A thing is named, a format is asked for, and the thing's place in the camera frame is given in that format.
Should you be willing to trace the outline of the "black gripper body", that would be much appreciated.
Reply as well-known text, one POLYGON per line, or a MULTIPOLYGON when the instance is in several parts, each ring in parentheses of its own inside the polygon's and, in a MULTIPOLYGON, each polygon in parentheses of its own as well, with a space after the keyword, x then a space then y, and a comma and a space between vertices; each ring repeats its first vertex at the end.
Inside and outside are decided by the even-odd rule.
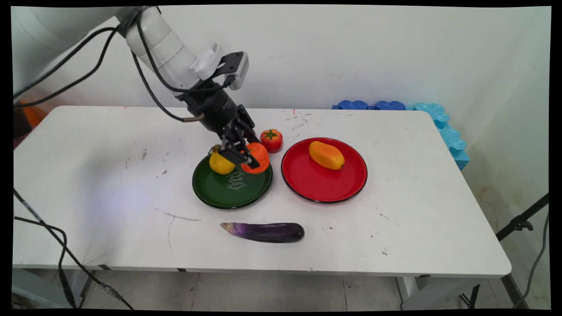
POLYGON ((201 124, 218 136, 234 136, 237 127, 244 135, 243 125, 240 124, 241 113, 245 112, 242 104, 236 104, 224 89, 198 92, 180 93, 177 99, 187 104, 188 111, 193 116, 203 115, 201 124))

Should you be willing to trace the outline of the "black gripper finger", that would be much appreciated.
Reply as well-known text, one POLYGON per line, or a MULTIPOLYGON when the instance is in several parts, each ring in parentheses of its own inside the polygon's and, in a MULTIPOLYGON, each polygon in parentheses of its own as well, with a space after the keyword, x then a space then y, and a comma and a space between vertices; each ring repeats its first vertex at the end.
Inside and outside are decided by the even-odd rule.
POLYGON ((260 143, 258 135, 255 133, 255 123, 249 116, 242 104, 237 106, 236 124, 241 129, 242 142, 246 146, 251 143, 260 143))
POLYGON ((229 162, 235 165, 252 162, 242 129, 226 129, 219 134, 219 138, 221 140, 219 154, 229 162))

